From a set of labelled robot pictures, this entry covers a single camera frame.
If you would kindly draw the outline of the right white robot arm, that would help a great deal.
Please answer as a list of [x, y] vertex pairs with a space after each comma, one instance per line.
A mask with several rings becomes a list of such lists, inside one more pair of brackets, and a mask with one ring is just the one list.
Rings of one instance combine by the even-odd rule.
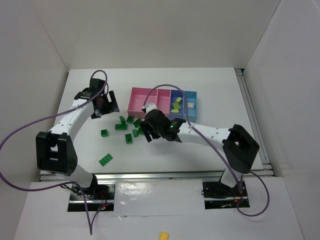
[[260, 146], [239, 124], [231, 128], [217, 128], [188, 122], [186, 119], [170, 120], [160, 110], [149, 111], [140, 128], [148, 142], [163, 138], [168, 142], [192, 143], [211, 147], [225, 164], [221, 184], [242, 190], [243, 176], [250, 173]]

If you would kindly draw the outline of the beige lego brick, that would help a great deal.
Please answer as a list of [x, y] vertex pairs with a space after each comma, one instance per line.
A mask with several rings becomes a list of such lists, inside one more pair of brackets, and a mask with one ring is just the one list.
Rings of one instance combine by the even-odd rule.
[[195, 104], [192, 102], [188, 102], [187, 107], [193, 109], [195, 107]]

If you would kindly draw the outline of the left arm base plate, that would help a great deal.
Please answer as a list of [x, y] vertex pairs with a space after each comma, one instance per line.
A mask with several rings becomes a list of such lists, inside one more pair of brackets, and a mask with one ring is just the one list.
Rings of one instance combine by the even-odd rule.
[[[68, 212], [85, 212], [85, 201], [80, 189], [73, 184], [68, 187], [70, 190], [68, 201]], [[102, 184], [97, 193], [85, 194], [87, 208], [89, 212], [96, 212], [100, 209], [102, 212], [114, 211], [115, 184]]]

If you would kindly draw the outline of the lime lego brick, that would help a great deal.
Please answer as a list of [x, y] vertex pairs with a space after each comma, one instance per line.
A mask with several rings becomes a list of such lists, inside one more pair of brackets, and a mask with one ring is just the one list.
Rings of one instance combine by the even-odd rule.
[[173, 106], [173, 108], [174, 108], [175, 110], [179, 110], [179, 109], [181, 108], [181, 106], [180, 106], [180, 104], [179, 104], [178, 102], [174, 102], [174, 103], [172, 104], [172, 106]]

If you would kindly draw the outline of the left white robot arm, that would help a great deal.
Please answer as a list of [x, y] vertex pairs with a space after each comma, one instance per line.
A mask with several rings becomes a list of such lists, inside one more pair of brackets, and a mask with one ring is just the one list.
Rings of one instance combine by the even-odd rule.
[[83, 189], [94, 188], [97, 178], [78, 164], [74, 148], [74, 139], [88, 118], [118, 112], [114, 92], [109, 93], [105, 80], [91, 78], [89, 87], [80, 91], [68, 112], [49, 131], [39, 132], [35, 138], [37, 167], [40, 170], [62, 176], [64, 179], [79, 184]]

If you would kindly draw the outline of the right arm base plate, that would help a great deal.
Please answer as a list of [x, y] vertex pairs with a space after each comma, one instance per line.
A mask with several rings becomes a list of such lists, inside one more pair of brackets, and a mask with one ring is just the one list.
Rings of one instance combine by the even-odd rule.
[[202, 183], [201, 191], [204, 197], [204, 207], [206, 210], [211, 209], [236, 209], [249, 208], [250, 202], [246, 184], [242, 182], [242, 193], [237, 186], [230, 188], [218, 181], [207, 181]]

